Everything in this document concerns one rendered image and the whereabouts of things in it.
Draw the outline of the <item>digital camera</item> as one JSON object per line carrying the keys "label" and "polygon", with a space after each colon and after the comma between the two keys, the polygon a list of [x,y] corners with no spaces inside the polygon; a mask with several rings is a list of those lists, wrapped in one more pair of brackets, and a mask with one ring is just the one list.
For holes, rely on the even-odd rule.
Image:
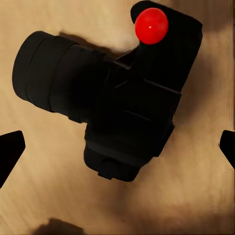
{"label": "digital camera", "polygon": [[161,154],[203,39],[200,21],[151,0],[133,5],[131,18],[140,45],[116,60],[36,31],[22,44],[12,73],[19,98],[87,123],[86,165],[125,182]]}

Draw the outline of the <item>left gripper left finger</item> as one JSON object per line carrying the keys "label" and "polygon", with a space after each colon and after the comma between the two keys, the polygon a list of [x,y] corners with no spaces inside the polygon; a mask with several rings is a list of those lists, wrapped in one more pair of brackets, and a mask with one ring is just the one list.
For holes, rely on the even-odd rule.
{"label": "left gripper left finger", "polygon": [[0,189],[25,150],[21,130],[0,136]]}

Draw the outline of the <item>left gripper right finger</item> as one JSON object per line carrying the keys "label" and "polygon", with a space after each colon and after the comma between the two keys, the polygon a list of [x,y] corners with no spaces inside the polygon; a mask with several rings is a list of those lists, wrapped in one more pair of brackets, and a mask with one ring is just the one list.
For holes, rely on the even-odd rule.
{"label": "left gripper right finger", "polygon": [[235,169],[235,132],[224,130],[220,139],[219,147]]}

